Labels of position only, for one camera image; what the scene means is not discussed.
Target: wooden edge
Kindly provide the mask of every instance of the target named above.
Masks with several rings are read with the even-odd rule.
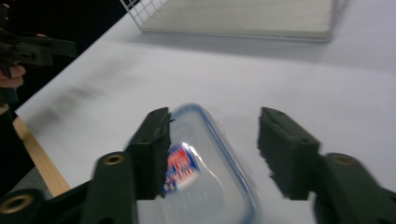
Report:
[[[14,127],[52,196],[56,197],[70,190],[70,186],[52,163],[47,153],[35,140],[21,118],[14,120]]]

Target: white tabletop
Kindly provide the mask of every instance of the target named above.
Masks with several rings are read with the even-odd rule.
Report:
[[[289,114],[396,190],[396,2],[353,1],[329,44],[144,35],[121,19],[18,115],[66,181],[126,142],[146,114],[202,105],[251,169],[262,223],[314,223],[311,203],[283,200],[256,149],[261,106]]]

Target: label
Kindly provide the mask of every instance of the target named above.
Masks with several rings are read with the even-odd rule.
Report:
[[[200,173],[198,164],[188,144],[173,146],[168,151],[168,170],[163,192],[182,191],[191,185]]]

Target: container lid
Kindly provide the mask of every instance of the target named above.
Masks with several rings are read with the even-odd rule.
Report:
[[[140,223],[252,223],[248,176],[213,119],[198,105],[181,107],[171,119],[166,197],[137,201]]]

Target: wire rack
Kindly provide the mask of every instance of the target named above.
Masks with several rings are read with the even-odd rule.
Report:
[[[120,0],[134,23],[140,28],[168,0]]]
[[[120,0],[143,32],[327,41],[349,0]]]

